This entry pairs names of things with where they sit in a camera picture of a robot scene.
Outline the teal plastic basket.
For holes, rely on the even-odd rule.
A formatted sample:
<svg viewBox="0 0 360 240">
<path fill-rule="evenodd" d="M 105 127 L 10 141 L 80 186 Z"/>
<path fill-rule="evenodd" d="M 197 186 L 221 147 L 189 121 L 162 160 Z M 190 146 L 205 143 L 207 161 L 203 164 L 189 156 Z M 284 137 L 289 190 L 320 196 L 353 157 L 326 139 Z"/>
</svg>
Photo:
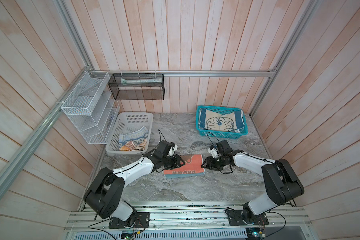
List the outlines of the teal plastic basket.
<svg viewBox="0 0 360 240">
<path fill-rule="evenodd" d="M 247 121 L 246 121 L 246 117 L 245 117 L 245 114 L 244 114 L 244 121 L 246 123 L 246 126 L 244 129 L 241 129 L 239 133 L 231 133 L 231 132 L 218 132 L 218 131 L 209 131 L 209 130 L 205 130 L 205 129 L 201 129 L 199 127 L 199 124 L 198 124 L 198 120 L 199 120 L 199 109 L 201 108 L 205 108 L 207 110 L 210 110 L 210 111 L 213 111 L 213 112 L 216 112 L 216 113 L 219 113 L 219 114 L 229 114 L 229 113 L 232 113 L 234 111 L 239 111 L 241 109 L 238 109 L 238 108 L 229 108 L 229 107 L 217 107 L 217 106 L 206 106 L 206 105 L 199 105 L 197 107 L 197 111 L 196 111 L 196 129 L 199 131 L 199 134 L 201 136 L 206 136 L 207 133 L 212 133 L 214 136 L 218 137 L 218 138 L 225 138 L 225 139 L 238 139 L 242 136 L 245 136 L 248 134 L 248 126 L 247 126 Z"/>
</svg>

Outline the blue patterned towel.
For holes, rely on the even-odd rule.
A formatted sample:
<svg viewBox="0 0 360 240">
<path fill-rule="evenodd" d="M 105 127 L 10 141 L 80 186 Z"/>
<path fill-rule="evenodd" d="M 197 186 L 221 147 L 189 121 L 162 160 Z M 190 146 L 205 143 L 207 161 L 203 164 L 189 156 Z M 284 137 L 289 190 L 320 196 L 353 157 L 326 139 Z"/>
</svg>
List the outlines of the blue patterned towel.
<svg viewBox="0 0 360 240">
<path fill-rule="evenodd" d="M 241 110 L 229 114 L 219 114 L 205 108 L 199 109 L 198 124 L 201 129 L 218 132 L 239 133 L 246 123 Z"/>
</svg>

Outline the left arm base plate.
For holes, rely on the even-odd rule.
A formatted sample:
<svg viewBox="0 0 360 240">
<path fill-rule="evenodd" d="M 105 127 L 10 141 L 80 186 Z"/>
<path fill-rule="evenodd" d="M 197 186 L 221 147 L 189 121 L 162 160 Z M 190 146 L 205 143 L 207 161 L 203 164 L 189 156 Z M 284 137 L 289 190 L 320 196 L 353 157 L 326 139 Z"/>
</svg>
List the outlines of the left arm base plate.
<svg viewBox="0 0 360 240">
<path fill-rule="evenodd" d="M 109 223 L 109 229 L 132 229 L 141 228 L 146 229 L 149 227 L 150 213 L 149 212 L 137 212 L 126 220 L 122 221 L 118 218 L 111 217 Z"/>
</svg>

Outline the small patterned cloth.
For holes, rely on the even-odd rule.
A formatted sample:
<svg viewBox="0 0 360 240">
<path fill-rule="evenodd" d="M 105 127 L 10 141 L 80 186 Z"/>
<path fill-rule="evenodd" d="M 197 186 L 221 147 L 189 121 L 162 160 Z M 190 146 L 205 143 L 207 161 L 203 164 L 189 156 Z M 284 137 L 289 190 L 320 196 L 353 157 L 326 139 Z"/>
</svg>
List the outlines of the small patterned cloth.
<svg viewBox="0 0 360 240">
<path fill-rule="evenodd" d="M 148 146 L 149 130 L 141 127 L 138 131 L 119 135 L 119 151 L 142 152 Z"/>
</svg>

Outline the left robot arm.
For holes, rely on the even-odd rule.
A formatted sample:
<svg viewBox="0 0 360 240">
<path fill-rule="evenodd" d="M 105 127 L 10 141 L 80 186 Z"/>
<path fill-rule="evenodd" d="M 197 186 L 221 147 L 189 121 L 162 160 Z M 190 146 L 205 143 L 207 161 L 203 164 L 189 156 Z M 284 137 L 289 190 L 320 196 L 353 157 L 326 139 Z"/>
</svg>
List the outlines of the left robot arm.
<svg viewBox="0 0 360 240">
<path fill-rule="evenodd" d="M 131 226 L 137 211 L 122 200 L 123 190 L 139 178 L 157 172 L 184 166 L 185 161 L 176 154 L 178 146 L 173 142 L 160 141 L 141 158 L 119 169 L 101 169 L 84 194 L 84 202 L 102 219 L 115 218 Z"/>
</svg>

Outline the white laundry basket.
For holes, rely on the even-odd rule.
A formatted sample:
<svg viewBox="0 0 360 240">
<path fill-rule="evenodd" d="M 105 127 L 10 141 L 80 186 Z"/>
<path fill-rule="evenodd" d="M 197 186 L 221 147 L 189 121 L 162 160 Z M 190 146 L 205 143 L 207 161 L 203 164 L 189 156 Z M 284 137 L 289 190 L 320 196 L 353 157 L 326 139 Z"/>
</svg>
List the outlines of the white laundry basket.
<svg viewBox="0 0 360 240">
<path fill-rule="evenodd" d="M 151 113 L 138 113 L 138 112 L 127 112 L 121 113 L 118 115 L 116 122 L 113 124 L 113 128 L 108 134 L 106 152 L 108 155 L 112 156 L 115 154 L 141 154 L 145 153 L 148 149 L 148 146 L 142 152 L 124 152 L 119 151 L 119 135 L 128 134 L 131 132 L 138 131 L 141 127 L 146 127 L 149 130 L 148 140 L 150 140 L 152 124 L 153 124 L 153 114 Z"/>
</svg>

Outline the red orange towel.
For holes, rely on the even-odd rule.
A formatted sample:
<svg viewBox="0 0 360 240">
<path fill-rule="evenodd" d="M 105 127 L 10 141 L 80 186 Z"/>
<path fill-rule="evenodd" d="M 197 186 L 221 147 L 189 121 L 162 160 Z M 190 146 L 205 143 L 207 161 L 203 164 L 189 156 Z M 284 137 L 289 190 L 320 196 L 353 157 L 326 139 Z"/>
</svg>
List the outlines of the red orange towel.
<svg viewBox="0 0 360 240">
<path fill-rule="evenodd" d="M 181 158 L 186 164 L 177 169 L 164 170 L 163 175 L 166 179 L 196 177 L 205 174 L 205 169 L 202 168 L 202 155 L 183 155 Z"/>
</svg>

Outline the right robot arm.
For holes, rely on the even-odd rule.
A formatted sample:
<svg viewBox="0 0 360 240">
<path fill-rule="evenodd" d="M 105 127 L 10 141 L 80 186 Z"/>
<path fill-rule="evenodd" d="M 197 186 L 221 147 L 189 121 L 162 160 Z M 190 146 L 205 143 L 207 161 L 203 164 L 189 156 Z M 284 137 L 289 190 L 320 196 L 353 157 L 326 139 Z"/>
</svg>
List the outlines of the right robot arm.
<svg viewBox="0 0 360 240">
<path fill-rule="evenodd" d="M 264 179 L 265 193 L 245 203 L 241 213 L 244 223 L 252 225 L 263 213 L 304 194 L 304 186 L 285 159 L 268 160 L 250 155 L 242 150 L 233 150 L 227 141 L 218 142 L 209 148 L 211 154 L 201 167 L 222 172 L 224 167 L 240 167 L 252 171 Z"/>
</svg>

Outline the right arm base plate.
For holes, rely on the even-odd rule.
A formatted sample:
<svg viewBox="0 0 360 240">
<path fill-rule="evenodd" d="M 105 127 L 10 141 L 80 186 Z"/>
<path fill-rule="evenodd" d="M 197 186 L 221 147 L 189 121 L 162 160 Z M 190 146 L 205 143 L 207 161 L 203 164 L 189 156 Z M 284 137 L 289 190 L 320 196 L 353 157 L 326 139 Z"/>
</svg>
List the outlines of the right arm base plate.
<svg viewBox="0 0 360 240">
<path fill-rule="evenodd" d="M 266 226 L 269 225 L 268 217 L 265 213 L 262 215 L 253 215 L 246 210 L 225 209 L 230 226 Z"/>
</svg>

